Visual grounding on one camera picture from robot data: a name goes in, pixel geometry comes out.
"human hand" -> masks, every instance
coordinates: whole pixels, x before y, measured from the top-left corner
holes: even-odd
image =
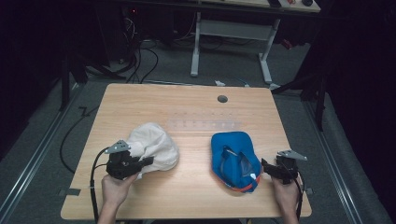
[[[102,179],[103,206],[98,224],[113,224],[120,205],[128,196],[129,187],[137,179],[137,175],[131,175],[124,180],[119,180],[110,175]]]
[[[128,196],[129,187],[137,179],[137,175],[131,175],[124,180],[119,180],[111,175],[105,175],[102,179],[103,202],[107,205],[119,207]]]
[[[283,185],[282,180],[271,177],[274,183],[276,202],[279,205],[284,223],[298,223],[296,205],[300,192],[294,182]]]

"aluminum rail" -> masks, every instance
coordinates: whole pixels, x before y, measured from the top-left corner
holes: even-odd
[[[315,110],[313,106],[309,102],[303,102],[303,106],[310,117],[312,126],[316,130],[315,133],[317,134],[317,138],[321,144],[321,148],[325,156],[326,164],[329,167],[332,182],[334,183],[335,189],[337,190],[341,203],[344,206],[346,215],[349,218],[349,222],[354,224],[363,223],[361,220],[361,215],[359,214],[359,211],[355,206],[355,203],[353,202],[349,188],[343,176],[341,175],[340,170],[338,169],[337,163],[332,155],[332,151],[330,149],[329,144],[327,143],[326,137],[324,133],[319,130],[318,125],[315,122]]]
[[[41,162],[44,160],[47,152],[50,149],[50,143],[54,135],[59,130],[64,117],[66,116],[68,110],[70,109],[73,102],[78,98],[79,94],[81,93],[83,86],[75,85],[74,88],[75,93],[70,101],[70,103],[65,107],[64,110],[59,111],[56,115],[54,121],[51,123],[49,128],[47,129],[44,137],[41,139],[38,147],[35,150],[34,155],[29,160],[27,165],[25,166],[24,170],[18,177],[17,182],[15,183],[14,187],[8,194],[6,200],[0,207],[0,223],[8,223],[9,218],[11,217],[14,209],[18,205],[21,197],[23,196],[24,192],[28,188],[30,182],[35,177],[35,173],[37,172],[38,168],[41,165]]]

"wooden tabletop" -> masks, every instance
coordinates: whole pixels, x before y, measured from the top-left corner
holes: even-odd
[[[226,103],[218,101],[227,98]],[[257,157],[272,161],[289,149],[272,93],[264,88],[110,84],[98,110],[70,189],[62,217],[93,219],[89,190],[93,161],[98,152],[127,139],[146,122],[160,124],[179,147],[177,166],[143,175],[130,188],[117,213],[119,219],[280,217],[271,177],[262,174],[252,193],[227,189],[211,170],[210,139],[214,133],[249,134]],[[106,163],[102,155],[98,164]],[[102,207],[101,179],[95,172],[98,207]],[[302,217],[311,214],[304,198]]]

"white fabric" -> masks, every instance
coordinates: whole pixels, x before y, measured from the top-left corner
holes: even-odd
[[[178,147],[171,136],[157,123],[149,122],[135,128],[126,141],[131,147],[131,157],[144,158],[154,156],[151,165],[143,167],[141,174],[151,171],[166,171],[178,162]]]

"blue cap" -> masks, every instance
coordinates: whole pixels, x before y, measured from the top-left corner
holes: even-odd
[[[262,166],[247,133],[215,133],[212,136],[212,169],[229,188],[252,192],[260,181]]]

